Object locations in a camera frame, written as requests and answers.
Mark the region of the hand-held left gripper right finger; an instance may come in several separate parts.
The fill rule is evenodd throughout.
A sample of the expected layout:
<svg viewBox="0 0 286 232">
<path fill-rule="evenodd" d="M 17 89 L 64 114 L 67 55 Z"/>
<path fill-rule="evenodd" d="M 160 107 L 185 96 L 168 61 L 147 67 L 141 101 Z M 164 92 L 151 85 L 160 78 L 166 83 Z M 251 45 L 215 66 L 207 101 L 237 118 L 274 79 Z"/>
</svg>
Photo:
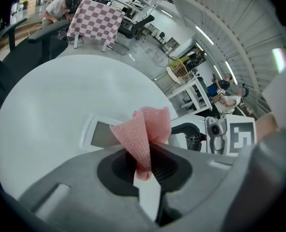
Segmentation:
<svg viewBox="0 0 286 232">
<path fill-rule="evenodd" d="M 152 165 L 173 173 L 161 182 L 161 212 L 166 219 L 159 230 L 220 230 L 236 197 L 252 154 L 250 146 L 237 157 L 151 144 Z"/>
</svg>

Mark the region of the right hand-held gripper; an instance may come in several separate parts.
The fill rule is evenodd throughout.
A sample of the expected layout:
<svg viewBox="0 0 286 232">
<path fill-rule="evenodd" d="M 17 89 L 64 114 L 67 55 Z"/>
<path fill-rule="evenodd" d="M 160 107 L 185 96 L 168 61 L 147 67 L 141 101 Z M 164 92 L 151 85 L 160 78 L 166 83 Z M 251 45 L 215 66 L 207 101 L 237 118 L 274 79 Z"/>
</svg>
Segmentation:
<svg viewBox="0 0 286 232">
<path fill-rule="evenodd" d="M 172 127 L 171 134 L 183 133 L 186 137 L 206 135 L 207 153 L 230 157 L 236 157 L 243 148 L 256 144 L 256 124 L 251 117 L 207 117 L 205 130 L 206 134 L 192 123 L 183 123 Z M 169 145 L 188 150 L 184 135 L 171 135 Z"/>
</svg>

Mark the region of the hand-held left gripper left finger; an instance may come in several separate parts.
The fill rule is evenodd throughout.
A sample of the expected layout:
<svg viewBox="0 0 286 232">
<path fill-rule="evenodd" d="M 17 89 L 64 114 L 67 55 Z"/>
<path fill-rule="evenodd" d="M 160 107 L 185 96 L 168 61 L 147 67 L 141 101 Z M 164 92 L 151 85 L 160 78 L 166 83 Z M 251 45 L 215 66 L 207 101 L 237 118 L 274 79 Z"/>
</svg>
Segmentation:
<svg viewBox="0 0 286 232">
<path fill-rule="evenodd" d="M 133 185 L 136 162 L 121 146 L 75 156 L 19 198 L 56 230 L 155 230 Z"/>
</svg>

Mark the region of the pink cloth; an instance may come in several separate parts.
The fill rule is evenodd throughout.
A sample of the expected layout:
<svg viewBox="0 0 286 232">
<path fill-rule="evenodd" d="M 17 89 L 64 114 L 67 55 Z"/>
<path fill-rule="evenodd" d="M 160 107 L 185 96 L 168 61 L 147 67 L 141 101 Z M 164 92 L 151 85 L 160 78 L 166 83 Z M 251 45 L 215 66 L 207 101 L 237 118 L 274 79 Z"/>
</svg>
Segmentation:
<svg viewBox="0 0 286 232">
<path fill-rule="evenodd" d="M 169 108 L 143 107 L 134 111 L 131 120 L 111 126 L 110 130 L 136 160 L 137 178 L 143 181 L 150 179 L 150 143 L 165 143 L 169 139 L 172 132 Z"/>
</svg>

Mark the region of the white remote control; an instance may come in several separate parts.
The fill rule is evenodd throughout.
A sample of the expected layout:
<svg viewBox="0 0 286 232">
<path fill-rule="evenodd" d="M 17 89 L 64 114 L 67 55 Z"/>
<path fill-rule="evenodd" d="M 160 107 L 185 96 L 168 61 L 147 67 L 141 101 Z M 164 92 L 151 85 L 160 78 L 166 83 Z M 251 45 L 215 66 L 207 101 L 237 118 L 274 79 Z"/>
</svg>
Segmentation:
<svg viewBox="0 0 286 232">
<path fill-rule="evenodd" d="M 86 152 L 94 152 L 119 145 L 120 142 L 111 132 L 111 126 L 120 123 L 120 121 L 108 117 L 91 114 L 83 126 L 79 143 L 80 149 Z"/>
</svg>

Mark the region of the person's right forearm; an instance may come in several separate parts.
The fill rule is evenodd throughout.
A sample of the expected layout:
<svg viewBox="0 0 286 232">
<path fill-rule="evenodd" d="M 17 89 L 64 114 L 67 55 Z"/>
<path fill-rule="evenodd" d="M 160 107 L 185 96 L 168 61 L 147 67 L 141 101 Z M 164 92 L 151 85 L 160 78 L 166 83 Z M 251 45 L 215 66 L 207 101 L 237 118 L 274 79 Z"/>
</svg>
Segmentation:
<svg viewBox="0 0 286 232">
<path fill-rule="evenodd" d="M 273 113 L 268 113 L 260 117 L 256 122 L 257 142 L 264 137 L 275 133 L 278 130 L 278 124 Z"/>
</svg>

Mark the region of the dark grey cabinet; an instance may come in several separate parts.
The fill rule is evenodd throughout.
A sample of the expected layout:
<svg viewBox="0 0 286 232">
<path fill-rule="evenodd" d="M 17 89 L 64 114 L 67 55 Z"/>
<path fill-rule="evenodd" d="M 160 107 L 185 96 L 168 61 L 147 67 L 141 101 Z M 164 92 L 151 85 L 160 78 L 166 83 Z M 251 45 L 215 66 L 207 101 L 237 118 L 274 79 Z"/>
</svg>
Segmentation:
<svg viewBox="0 0 286 232">
<path fill-rule="evenodd" d="M 179 43 L 171 37 L 166 43 L 163 44 L 162 50 L 166 55 L 169 55 L 171 52 L 175 51 L 179 47 Z"/>
</svg>

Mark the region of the person in white shirt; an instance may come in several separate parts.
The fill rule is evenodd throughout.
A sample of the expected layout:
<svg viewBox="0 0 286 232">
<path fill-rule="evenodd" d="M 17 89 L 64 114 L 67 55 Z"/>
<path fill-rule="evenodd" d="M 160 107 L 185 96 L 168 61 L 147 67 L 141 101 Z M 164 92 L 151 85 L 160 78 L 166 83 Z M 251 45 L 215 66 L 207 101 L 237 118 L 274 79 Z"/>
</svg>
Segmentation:
<svg viewBox="0 0 286 232">
<path fill-rule="evenodd" d="M 286 72 L 278 74 L 262 93 L 281 129 L 286 129 Z"/>
</svg>

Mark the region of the white-legged table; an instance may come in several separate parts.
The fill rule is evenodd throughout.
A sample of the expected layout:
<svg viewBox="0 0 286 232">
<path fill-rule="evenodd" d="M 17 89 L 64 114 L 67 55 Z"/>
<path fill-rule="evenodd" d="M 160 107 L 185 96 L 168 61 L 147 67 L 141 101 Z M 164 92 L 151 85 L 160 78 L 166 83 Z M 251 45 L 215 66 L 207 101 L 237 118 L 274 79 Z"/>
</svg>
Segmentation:
<svg viewBox="0 0 286 232">
<path fill-rule="evenodd" d="M 74 43 L 73 43 L 73 48 L 74 48 L 74 49 L 77 49 L 79 36 L 80 36 L 80 35 L 79 35 L 78 32 L 75 32 L 75 33 L 74 33 Z M 107 48 L 110 48 L 110 46 L 107 44 L 107 42 L 104 42 L 101 51 L 102 51 L 102 52 L 106 52 L 106 49 L 107 49 Z"/>
</svg>

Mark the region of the red white checkered tablecloth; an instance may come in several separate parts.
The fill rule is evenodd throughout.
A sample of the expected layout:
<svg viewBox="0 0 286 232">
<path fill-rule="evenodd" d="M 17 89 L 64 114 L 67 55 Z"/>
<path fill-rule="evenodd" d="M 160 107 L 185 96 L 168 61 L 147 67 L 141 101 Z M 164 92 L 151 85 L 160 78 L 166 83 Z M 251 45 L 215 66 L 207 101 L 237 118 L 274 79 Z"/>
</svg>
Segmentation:
<svg viewBox="0 0 286 232">
<path fill-rule="evenodd" d="M 125 13 L 90 0 L 82 0 L 70 23 L 67 36 L 84 36 L 112 47 Z"/>
</svg>

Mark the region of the black office chair with headrest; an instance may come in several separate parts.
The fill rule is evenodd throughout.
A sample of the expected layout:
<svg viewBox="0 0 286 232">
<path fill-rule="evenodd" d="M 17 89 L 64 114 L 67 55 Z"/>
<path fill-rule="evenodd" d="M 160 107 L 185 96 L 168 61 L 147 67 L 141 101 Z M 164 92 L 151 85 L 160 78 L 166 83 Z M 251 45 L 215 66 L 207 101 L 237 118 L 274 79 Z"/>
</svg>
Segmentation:
<svg viewBox="0 0 286 232">
<path fill-rule="evenodd" d="M 56 37 L 57 33 L 70 25 L 69 20 L 60 20 L 25 38 L 15 44 L 15 29 L 24 23 L 22 19 L 7 27 L 2 36 L 8 36 L 9 54 L 2 61 L 9 69 L 18 67 L 35 68 L 59 56 L 67 47 L 65 40 Z"/>
</svg>

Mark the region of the black cantilever chair chrome frame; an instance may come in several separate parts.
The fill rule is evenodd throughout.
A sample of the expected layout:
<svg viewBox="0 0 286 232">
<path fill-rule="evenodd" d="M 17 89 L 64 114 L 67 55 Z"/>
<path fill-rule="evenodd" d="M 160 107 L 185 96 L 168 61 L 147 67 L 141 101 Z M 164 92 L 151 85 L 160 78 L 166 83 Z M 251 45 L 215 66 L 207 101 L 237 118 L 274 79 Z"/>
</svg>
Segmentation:
<svg viewBox="0 0 286 232">
<path fill-rule="evenodd" d="M 121 35 L 124 35 L 127 39 L 132 39 L 134 38 L 135 36 L 137 36 L 138 32 L 139 32 L 139 29 L 142 28 L 143 26 L 145 26 L 147 23 L 150 23 L 152 21 L 155 20 L 155 17 L 153 15 L 149 15 L 148 17 L 146 17 L 145 19 L 137 22 L 131 29 L 127 29 L 126 27 L 124 26 L 120 26 L 119 29 L 118 29 L 118 34 L 116 36 L 116 39 L 115 39 L 115 42 L 119 45 L 121 45 L 122 47 L 124 47 L 126 49 L 126 52 L 118 52 L 117 50 L 115 50 L 117 53 L 121 54 L 121 55 L 126 55 L 130 49 L 127 48 L 125 45 L 121 44 L 120 42 L 118 42 L 117 38 L 118 36 L 121 34 Z"/>
</svg>

